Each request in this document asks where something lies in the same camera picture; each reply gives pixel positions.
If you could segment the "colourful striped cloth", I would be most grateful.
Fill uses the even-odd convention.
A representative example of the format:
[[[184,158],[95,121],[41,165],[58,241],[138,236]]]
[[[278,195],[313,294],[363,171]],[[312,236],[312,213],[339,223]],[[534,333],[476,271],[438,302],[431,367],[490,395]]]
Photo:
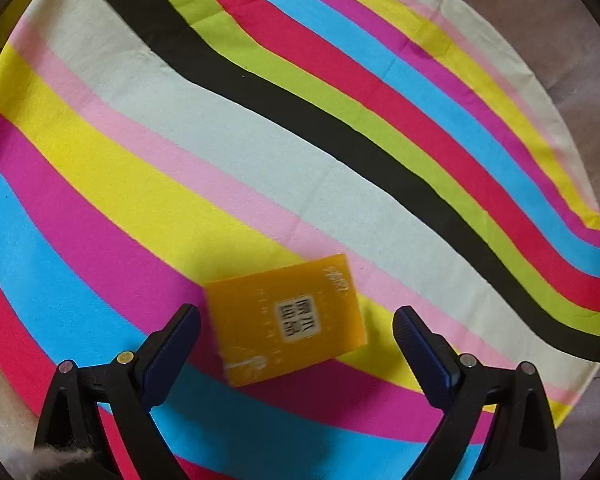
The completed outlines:
[[[234,388],[204,290],[347,257],[366,345]],[[399,479],[441,412],[409,304],[563,422],[600,369],[600,211],[571,134],[462,0],[32,0],[0,54],[0,367],[199,341],[157,429],[194,479]]]

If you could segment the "orange box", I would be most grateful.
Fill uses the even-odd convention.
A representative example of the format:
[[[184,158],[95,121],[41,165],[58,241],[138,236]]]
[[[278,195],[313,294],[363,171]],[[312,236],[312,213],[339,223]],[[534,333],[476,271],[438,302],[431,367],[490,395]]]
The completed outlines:
[[[211,283],[204,290],[234,388],[338,358],[367,336],[343,254]]]

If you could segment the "beige velvet cushion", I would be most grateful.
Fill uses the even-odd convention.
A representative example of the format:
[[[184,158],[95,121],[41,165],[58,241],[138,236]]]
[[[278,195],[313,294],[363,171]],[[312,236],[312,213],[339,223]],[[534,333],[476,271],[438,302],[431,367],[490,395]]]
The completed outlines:
[[[0,370],[0,461],[15,479],[33,479],[32,446],[38,420]]]

